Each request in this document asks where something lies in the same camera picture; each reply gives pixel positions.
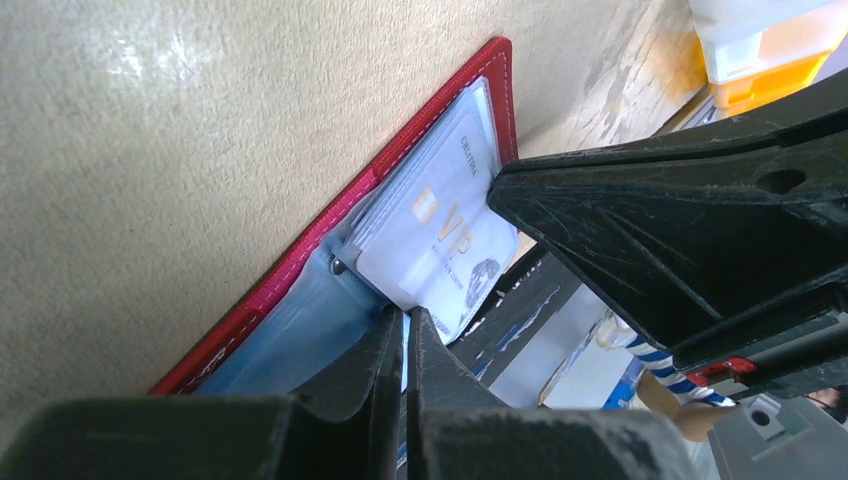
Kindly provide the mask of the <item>white VIP credit card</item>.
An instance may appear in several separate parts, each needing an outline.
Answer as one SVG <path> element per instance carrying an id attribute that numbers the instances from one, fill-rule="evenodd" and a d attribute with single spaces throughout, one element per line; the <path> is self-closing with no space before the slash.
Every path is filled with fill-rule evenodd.
<path id="1" fill-rule="evenodd" d="M 497 167 L 480 113 L 452 113 L 376 199 L 352 244 L 358 272 L 403 310 L 458 338 L 518 245 L 485 203 Z"/>

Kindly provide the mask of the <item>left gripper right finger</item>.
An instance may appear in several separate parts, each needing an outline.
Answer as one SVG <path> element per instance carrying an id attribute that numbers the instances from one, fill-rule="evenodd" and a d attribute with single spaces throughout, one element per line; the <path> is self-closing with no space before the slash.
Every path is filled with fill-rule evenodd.
<path id="1" fill-rule="evenodd" d="M 513 409 L 410 313 L 407 471 L 411 479 L 693 479 L 671 422 L 640 410 Z"/>

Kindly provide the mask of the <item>red card holder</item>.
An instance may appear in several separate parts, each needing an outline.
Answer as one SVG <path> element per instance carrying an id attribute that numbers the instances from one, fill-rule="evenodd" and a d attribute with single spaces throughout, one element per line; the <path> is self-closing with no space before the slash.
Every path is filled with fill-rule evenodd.
<path id="1" fill-rule="evenodd" d="M 461 91 L 479 78 L 488 85 L 499 160 L 517 160 L 512 43 L 494 37 L 411 117 L 151 394 L 286 392 L 352 346 L 385 301 L 356 275 L 331 269 L 332 252 L 349 230 L 348 217 L 361 210 Z"/>

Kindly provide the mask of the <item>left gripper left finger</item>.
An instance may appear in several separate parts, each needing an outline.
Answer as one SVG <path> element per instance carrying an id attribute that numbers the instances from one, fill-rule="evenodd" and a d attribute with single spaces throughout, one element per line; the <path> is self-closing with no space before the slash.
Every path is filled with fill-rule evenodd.
<path id="1" fill-rule="evenodd" d="M 295 392 L 145 396 L 49 407 L 1 458 L 5 479 L 392 479 L 403 313 Z"/>

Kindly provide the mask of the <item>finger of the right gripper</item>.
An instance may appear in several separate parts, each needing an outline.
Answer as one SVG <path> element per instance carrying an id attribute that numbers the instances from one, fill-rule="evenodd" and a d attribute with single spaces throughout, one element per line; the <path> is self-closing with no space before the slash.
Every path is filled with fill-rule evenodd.
<path id="1" fill-rule="evenodd" d="M 523 160 L 489 206 L 686 370 L 829 362 L 847 331 L 847 75 L 702 127 Z"/>

